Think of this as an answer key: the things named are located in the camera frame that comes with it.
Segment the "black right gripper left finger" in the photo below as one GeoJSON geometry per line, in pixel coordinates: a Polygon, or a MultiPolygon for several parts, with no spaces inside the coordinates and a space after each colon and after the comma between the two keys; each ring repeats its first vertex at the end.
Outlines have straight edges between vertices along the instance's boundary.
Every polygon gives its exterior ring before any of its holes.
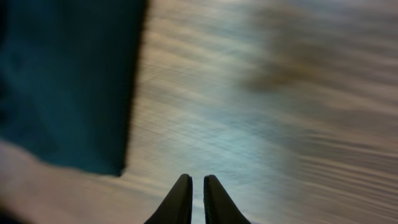
{"type": "Polygon", "coordinates": [[[191,224],[193,181],[182,174],[144,224],[191,224]]]}

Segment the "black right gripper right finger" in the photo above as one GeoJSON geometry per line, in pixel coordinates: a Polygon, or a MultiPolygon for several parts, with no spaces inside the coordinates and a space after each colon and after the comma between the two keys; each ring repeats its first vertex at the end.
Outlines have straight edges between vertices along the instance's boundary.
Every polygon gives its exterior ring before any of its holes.
{"type": "Polygon", "coordinates": [[[204,178],[203,202],[206,224],[251,224],[215,175],[204,178]]]}

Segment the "black t-shirt with white logo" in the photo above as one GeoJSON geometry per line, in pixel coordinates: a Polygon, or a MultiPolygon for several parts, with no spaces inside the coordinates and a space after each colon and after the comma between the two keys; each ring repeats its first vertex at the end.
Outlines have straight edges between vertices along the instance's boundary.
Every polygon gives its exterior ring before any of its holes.
{"type": "Polygon", "coordinates": [[[1,138],[51,164],[119,176],[146,7],[1,1],[1,138]]]}

